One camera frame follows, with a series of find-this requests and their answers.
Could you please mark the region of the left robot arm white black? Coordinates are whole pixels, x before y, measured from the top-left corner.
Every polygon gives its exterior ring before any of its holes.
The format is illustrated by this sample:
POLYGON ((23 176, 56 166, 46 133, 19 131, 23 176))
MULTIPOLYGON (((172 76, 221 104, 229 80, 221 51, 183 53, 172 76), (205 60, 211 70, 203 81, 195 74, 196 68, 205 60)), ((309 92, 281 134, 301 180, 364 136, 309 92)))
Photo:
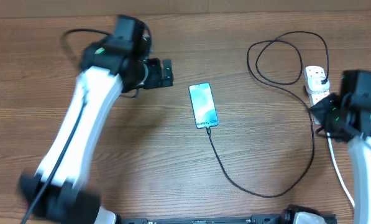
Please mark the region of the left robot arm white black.
POLYGON ((57 223, 120 223, 99 195, 88 193, 93 152, 106 118, 120 95, 173 85, 170 60, 150 58, 152 34, 141 20, 117 17, 113 32, 83 52, 75 90, 60 130, 34 176, 21 175, 19 187, 31 215, 57 223))

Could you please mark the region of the blue Galaxy smartphone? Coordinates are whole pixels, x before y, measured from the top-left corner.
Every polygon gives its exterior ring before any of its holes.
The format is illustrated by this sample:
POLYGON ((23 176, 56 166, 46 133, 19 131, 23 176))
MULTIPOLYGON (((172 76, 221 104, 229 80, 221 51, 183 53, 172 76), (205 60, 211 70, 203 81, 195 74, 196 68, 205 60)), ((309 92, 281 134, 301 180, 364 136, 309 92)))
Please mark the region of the blue Galaxy smartphone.
POLYGON ((189 86, 191 105, 198 129, 210 128, 219 124, 218 114, 209 83, 189 86))

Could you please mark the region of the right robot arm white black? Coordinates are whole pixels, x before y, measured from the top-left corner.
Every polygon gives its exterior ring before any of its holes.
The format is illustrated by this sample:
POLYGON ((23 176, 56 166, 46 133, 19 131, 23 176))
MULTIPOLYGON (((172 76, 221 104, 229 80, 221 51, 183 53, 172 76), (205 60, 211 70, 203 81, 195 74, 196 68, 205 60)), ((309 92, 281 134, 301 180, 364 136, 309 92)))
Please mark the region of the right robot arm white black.
POLYGON ((310 108, 321 128, 347 143, 354 173, 354 223, 371 223, 371 72, 346 70, 339 94, 310 108))

